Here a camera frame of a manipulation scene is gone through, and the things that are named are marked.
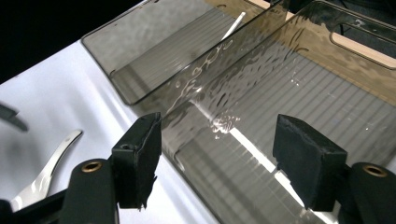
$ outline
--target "white surface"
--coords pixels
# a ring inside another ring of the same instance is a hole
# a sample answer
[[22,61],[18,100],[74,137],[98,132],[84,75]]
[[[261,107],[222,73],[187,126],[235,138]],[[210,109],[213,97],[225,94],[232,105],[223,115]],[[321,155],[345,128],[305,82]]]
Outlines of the white surface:
[[[79,42],[2,84],[0,102],[29,127],[22,133],[0,120],[0,198],[7,200],[32,183],[71,131],[84,134],[61,160],[49,194],[65,189],[82,161],[107,158],[136,120]],[[217,223],[164,158],[156,174],[148,209],[120,210],[121,223]]]

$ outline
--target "metal ring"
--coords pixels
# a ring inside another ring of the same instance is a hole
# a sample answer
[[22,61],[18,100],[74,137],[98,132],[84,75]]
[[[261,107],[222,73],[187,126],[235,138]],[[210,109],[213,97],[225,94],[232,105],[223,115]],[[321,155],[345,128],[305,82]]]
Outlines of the metal ring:
[[388,175],[384,169],[373,165],[365,165],[363,166],[363,170],[370,175],[375,175],[378,177],[385,177]]
[[102,167],[102,163],[99,161],[91,161],[86,164],[84,164],[81,167],[82,172],[84,173],[91,173],[99,170]]

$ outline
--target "clear plastic tray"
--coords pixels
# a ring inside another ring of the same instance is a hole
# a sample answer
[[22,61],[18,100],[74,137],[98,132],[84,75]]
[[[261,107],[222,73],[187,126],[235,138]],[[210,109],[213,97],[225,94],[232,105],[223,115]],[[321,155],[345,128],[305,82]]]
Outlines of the clear plastic tray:
[[[240,27],[263,9],[243,0],[146,1],[82,43],[133,105],[216,46],[241,12],[246,15]],[[269,34],[283,21],[262,31]]]
[[[221,222],[336,223],[338,205],[333,213],[306,211],[276,171],[278,114],[328,136],[348,152],[349,165],[396,171],[396,63],[337,34],[340,25],[390,48],[396,40],[393,27],[314,2],[258,45],[241,29],[213,60],[198,59],[132,107],[166,114],[165,155]],[[233,58],[245,49],[234,43],[249,46],[243,57]]]

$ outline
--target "metal tongs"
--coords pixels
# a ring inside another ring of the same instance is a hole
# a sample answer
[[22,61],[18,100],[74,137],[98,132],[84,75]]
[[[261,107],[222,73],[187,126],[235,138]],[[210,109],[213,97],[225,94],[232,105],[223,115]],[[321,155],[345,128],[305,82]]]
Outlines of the metal tongs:
[[56,148],[46,166],[33,181],[33,183],[26,186],[26,188],[24,188],[13,200],[11,200],[11,207],[14,212],[47,197],[50,188],[50,181],[59,160],[61,159],[62,155],[64,155],[66,150],[70,148],[70,146],[81,135],[82,130],[74,130],[69,135],[67,135],[58,148]]

